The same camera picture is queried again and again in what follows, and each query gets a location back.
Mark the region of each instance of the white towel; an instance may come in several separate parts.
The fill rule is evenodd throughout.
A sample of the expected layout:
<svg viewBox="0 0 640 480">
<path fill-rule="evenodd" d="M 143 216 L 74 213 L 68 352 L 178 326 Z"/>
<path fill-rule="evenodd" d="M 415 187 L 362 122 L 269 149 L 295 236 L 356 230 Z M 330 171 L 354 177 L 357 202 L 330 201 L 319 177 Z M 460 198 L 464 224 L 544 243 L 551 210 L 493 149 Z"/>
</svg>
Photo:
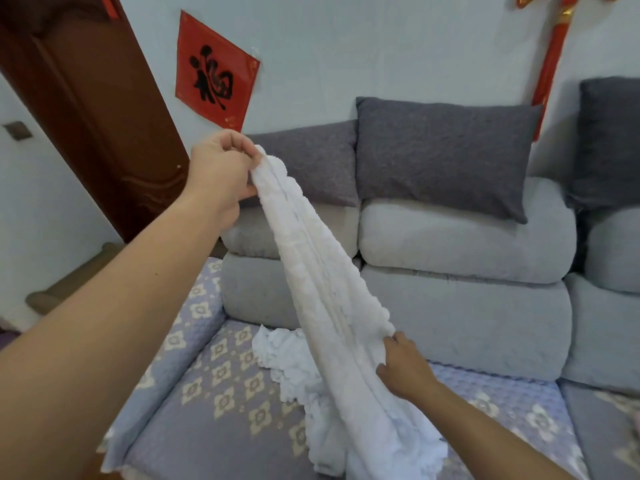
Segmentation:
<svg viewBox="0 0 640 480">
<path fill-rule="evenodd" d="M 446 443 L 376 375 L 385 361 L 382 338 L 394 332 L 388 311 L 282 161 L 263 158 L 252 179 L 304 331 L 262 329 L 253 349 L 280 382 L 281 400 L 304 404 L 316 470 L 335 476 L 346 470 L 353 480 L 435 479 Z"/>
</svg>

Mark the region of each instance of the human hand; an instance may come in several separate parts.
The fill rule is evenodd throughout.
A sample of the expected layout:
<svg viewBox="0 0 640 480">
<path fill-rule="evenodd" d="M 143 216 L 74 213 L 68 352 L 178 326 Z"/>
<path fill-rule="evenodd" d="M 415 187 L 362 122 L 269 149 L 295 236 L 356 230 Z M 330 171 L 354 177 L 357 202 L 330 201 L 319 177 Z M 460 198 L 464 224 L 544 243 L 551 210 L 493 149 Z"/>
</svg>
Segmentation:
<svg viewBox="0 0 640 480">
<path fill-rule="evenodd" d="M 396 331 L 385 337 L 387 364 L 380 364 L 376 373 L 394 395 L 415 403 L 430 387 L 439 384 L 429 363 L 418 352 L 415 342 Z"/>
<path fill-rule="evenodd" d="M 248 183 L 249 170 L 261 159 L 248 137 L 233 130 L 214 133 L 192 147 L 183 195 L 219 212 L 220 227 L 226 229 L 238 218 L 238 201 L 256 195 Z"/>
</svg>

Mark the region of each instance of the white wall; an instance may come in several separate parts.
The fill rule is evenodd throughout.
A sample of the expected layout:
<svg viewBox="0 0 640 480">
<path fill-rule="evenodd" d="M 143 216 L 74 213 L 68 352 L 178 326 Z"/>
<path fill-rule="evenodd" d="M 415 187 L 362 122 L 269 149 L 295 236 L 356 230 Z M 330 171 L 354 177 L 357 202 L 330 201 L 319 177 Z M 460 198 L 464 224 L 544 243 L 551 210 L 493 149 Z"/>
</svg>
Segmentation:
<svg viewBox="0 0 640 480">
<path fill-rule="evenodd" d="M 16 120 L 34 137 L 16 142 L 0 128 L 0 316 L 25 330 L 38 319 L 28 293 L 121 240 L 0 75 L 0 125 Z"/>
<path fill-rule="evenodd" d="M 356 96 L 529 103 L 557 0 L 121 0 L 187 147 L 212 123 L 176 97 L 186 10 L 262 61 L 245 133 L 355 117 Z M 640 75 L 640 0 L 581 0 L 530 172 L 570 167 L 580 79 Z"/>
</svg>

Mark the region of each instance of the white blanket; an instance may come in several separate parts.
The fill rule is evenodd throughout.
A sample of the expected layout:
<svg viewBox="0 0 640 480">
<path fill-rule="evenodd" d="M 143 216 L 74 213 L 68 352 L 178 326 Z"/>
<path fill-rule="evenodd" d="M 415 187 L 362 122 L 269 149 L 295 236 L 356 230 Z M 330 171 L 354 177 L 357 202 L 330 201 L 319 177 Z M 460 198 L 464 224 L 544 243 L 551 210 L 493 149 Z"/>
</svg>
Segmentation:
<svg viewBox="0 0 640 480">
<path fill-rule="evenodd" d="M 304 331 L 262 329 L 253 349 L 280 382 L 281 400 L 305 406 L 316 470 L 334 476 L 346 470 L 353 480 L 435 479 L 446 443 L 375 372 L 385 361 L 382 338 L 394 332 L 388 311 L 282 161 L 264 158 L 252 179 Z"/>
</svg>

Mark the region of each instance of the door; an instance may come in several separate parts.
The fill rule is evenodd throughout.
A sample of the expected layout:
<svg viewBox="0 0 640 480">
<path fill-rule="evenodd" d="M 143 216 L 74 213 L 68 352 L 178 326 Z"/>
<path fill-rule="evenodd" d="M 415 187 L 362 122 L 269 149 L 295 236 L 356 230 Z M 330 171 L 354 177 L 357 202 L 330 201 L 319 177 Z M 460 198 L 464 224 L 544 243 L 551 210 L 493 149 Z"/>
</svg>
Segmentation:
<svg viewBox="0 0 640 480">
<path fill-rule="evenodd" d="M 106 1 L 0 0 L 0 66 L 128 241 L 179 195 L 189 158 L 121 6 Z"/>
</svg>

